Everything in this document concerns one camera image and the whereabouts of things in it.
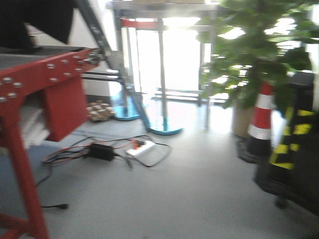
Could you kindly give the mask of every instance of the metal bolt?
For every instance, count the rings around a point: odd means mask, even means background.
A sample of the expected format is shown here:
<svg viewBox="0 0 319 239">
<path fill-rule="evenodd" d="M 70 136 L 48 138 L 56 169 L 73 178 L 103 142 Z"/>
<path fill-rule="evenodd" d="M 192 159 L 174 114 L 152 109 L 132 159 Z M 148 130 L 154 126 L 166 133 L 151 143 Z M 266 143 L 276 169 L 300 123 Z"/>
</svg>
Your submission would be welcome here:
<svg viewBox="0 0 319 239">
<path fill-rule="evenodd" d="M 58 79 L 58 78 L 56 78 L 56 77 L 52 77 L 52 78 L 50 78 L 50 81 L 52 81 L 52 82 L 58 82 L 58 81 L 59 81 L 59 79 Z"/>
<path fill-rule="evenodd" d="M 55 68 L 55 65 L 53 63 L 48 63 L 46 66 L 48 67 L 48 69 L 54 69 Z"/>
<path fill-rule="evenodd" d="M 0 103 L 6 102 L 6 97 L 0 96 Z"/>
<path fill-rule="evenodd" d="M 14 98 L 16 98 L 16 96 L 17 96 L 17 94 L 16 94 L 15 92 L 10 92 L 10 93 L 8 93 L 8 97 L 9 97 L 10 99 L 14 99 Z"/>
<path fill-rule="evenodd" d="M 13 87 L 21 88 L 22 87 L 22 83 L 21 82 L 14 82 Z"/>
<path fill-rule="evenodd" d="M 68 64 L 69 63 L 69 61 L 67 59 L 62 59 L 61 62 L 62 62 L 62 64 Z"/>
<path fill-rule="evenodd" d="M 3 82 L 6 84 L 11 84 L 13 82 L 12 77 L 4 77 Z"/>
</svg>

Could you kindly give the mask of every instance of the traffic cone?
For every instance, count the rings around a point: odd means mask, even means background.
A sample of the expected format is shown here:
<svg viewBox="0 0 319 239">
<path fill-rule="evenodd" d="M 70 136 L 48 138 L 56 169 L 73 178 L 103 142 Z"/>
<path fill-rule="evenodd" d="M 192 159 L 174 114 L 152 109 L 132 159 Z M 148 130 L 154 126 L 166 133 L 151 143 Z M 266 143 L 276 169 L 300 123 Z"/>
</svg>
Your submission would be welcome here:
<svg viewBox="0 0 319 239">
<path fill-rule="evenodd" d="M 238 143 L 238 157 L 249 163 L 258 163 L 262 157 L 270 156 L 271 113 L 273 87 L 263 82 L 255 105 L 255 113 L 248 128 L 247 141 Z"/>
</svg>

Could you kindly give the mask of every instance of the blue stanchion base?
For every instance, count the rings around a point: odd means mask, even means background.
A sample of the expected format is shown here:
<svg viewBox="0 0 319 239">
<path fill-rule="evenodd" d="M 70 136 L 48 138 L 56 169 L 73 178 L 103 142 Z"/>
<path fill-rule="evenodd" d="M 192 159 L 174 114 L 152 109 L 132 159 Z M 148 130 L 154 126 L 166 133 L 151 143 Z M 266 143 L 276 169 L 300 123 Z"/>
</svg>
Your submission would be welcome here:
<svg viewBox="0 0 319 239">
<path fill-rule="evenodd" d="M 116 106 L 113 107 L 113 110 L 115 112 L 114 119 L 116 120 L 130 121 L 140 118 L 140 115 L 134 105 L 129 105 L 127 108 L 124 106 Z"/>
<path fill-rule="evenodd" d="M 182 128 L 169 119 L 163 119 L 158 117 L 155 120 L 151 120 L 150 132 L 159 135 L 172 135 L 181 132 Z"/>
</svg>

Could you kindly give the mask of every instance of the potted plant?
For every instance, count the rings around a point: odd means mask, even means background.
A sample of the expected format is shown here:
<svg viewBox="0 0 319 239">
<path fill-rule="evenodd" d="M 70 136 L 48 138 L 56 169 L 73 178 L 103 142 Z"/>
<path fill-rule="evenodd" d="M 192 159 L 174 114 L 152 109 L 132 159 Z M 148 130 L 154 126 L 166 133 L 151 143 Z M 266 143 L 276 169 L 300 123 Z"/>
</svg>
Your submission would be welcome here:
<svg viewBox="0 0 319 239">
<path fill-rule="evenodd" d="M 220 0 L 211 62 L 201 83 L 210 96 L 228 93 L 223 106 L 255 105 L 263 82 L 274 87 L 275 105 L 284 116 L 291 97 L 289 72 L 311 70 L 306 44 L 319 43 L 318 27 L 308 19 L 317 0 Z M 207 32 L 197 39 L 208 43 Z"/>
</svg>

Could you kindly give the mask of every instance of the red metal frame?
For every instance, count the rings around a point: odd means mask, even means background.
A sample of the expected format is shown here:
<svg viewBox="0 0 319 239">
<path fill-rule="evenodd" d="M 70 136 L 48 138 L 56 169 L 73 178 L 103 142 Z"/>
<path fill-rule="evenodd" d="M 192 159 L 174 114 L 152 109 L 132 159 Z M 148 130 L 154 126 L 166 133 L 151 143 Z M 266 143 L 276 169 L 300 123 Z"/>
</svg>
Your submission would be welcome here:
<svg viewBox="0 0 319 239">
<path fill-rule="evenodd" d="M 19 108 L 25 98 L 40 91 L 43 95 L 51 140 L 60 140 L 86 119 L 86 99 L 80 74 L 97 65 L 86 59 L 90 49 L 67 52 L 0 71 L 0 145 L 9 150 L 28 219 L 0 213 L 0 227 L 8 231 L 1 239 L 17 239 L 28 233 L 49 239 L 41 204 L 19 127 Z"/>
</svg>

